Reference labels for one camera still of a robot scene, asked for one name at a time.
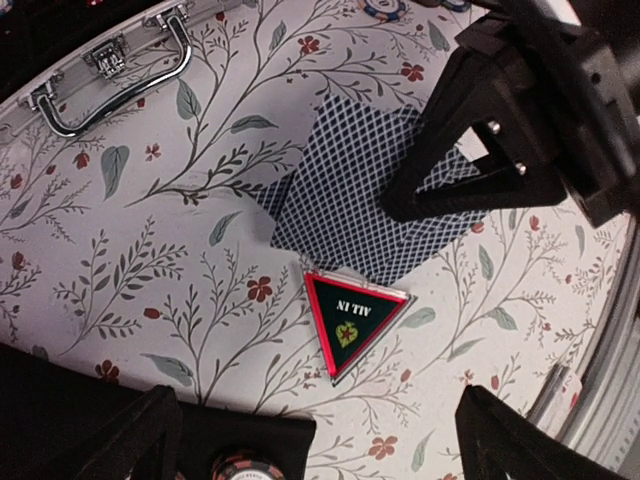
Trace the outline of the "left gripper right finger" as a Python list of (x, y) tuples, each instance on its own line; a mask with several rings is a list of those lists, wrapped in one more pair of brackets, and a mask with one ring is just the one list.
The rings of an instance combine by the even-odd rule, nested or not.
[(619, 479), (547, 436), (482, 386), (467, 386), (455, 412), (466, 479)]

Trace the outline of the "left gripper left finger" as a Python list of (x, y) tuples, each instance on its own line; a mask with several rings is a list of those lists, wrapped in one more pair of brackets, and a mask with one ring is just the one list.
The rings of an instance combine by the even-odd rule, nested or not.
[(175, 479), (182, 413), (175, 391), (155, 386), (123, 412), (117, 446), (118, 479)]

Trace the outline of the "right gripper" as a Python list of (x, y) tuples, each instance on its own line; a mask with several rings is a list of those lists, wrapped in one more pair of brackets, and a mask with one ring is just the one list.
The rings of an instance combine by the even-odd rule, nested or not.
[(639, 125), (599, 33), (506, 1), (467, 27), (381, 195), (393, 220), (545, 207), (639, 211)]

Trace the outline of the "red chip stack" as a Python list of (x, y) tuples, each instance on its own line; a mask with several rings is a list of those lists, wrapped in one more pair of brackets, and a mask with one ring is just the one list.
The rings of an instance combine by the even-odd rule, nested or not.
[(262, 453), (247, 448), (226, 449), (213, 461), (212, 480), (284, 480), (282, 470)]

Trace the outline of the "blue playing card deck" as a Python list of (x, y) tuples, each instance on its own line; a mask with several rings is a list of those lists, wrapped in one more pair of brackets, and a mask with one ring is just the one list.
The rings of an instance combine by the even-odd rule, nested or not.
[(412, 106), (384, 111), (326, 96), (302, 161), (255, 197), (276, 223), (271, 247), (389, 286), (481, 222), (483, 210), (399, 223), (382, 209), (380, 197), (422, 127)]

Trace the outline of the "black triangular token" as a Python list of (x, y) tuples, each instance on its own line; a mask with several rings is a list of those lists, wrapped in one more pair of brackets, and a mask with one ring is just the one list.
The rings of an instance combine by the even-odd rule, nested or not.
[(337, 386), (397, 325), (417, 297), (336, 272), (303, 273), (327, 373)]

